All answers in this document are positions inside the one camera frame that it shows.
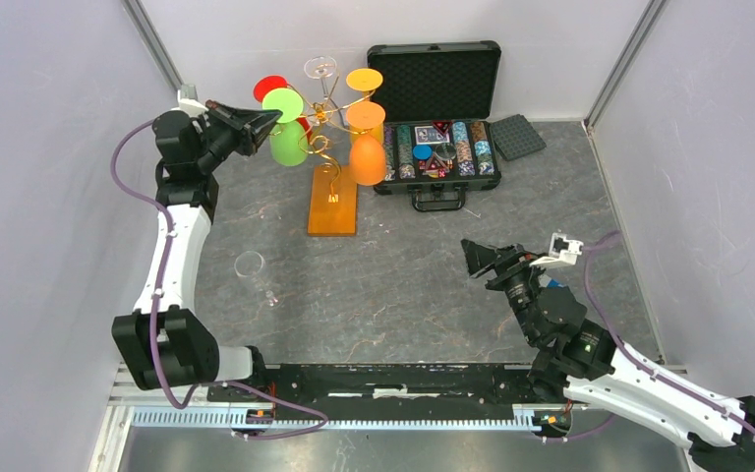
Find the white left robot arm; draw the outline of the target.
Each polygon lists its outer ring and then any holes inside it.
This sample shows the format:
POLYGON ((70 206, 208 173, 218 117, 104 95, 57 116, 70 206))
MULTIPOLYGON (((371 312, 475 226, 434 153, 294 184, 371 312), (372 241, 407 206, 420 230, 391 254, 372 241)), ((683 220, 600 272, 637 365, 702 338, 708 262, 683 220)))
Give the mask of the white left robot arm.
POLYGON ((278 110, 234 108, 215 100, 179 104, 140 126, 159 152, 156 191, 122 182, 112 154, 114 183, 154 207, 157 236, 144 288, 131 314, 114 319, 111 335, 135 385, 145 391, 209 384, 221 368, 214 336, 195 314, 203 244, 219 197, 216 169, 232 154, 255 154, 276 125, 278 110))

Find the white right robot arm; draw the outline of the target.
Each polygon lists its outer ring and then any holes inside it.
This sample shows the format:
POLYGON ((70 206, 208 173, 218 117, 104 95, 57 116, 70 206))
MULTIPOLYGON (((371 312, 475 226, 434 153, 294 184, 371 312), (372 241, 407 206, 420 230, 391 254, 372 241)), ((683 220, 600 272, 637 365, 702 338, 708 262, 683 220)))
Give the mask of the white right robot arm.
POLYGON ((506 296, 538 351, 528 376, 536 398, 603 408, 683 448, 705 471, 755 470, 755 396, 717 394, 681 377, 622 340, 609 320, 589 320, 568 287, 542 283, 547 270, 591 260, 619 238, 612 231, 587 246, 555 233, 542 253, 468 239, 461 247, 470 276, 493 274, 486 288, 506 296))

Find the green wine glass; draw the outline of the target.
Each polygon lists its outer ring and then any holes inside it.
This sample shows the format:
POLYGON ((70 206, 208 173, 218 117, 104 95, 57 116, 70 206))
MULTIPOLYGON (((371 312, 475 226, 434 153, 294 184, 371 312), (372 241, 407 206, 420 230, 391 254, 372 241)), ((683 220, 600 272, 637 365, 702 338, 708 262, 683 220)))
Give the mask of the green wine glass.
POLYGON ((308 145, 306 131, 298 122, 304 111, 301 95, 290 88, 275 88, 261 105, 264 110, 281 113, 269 135, 272 158, 286 167, 302 164, 308 157, 308 145))

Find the orange wine glass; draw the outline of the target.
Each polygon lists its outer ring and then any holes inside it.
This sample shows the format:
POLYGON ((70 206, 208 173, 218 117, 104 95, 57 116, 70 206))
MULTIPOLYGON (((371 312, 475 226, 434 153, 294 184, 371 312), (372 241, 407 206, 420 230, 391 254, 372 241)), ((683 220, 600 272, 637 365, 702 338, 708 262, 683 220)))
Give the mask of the orange wine glass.
POLYGON ((379 184, 386 174, 384 109, 372 101, 362 101, 349 107, 345 118, 352 137, 349 167, 353 179, 363 186, 379 184))

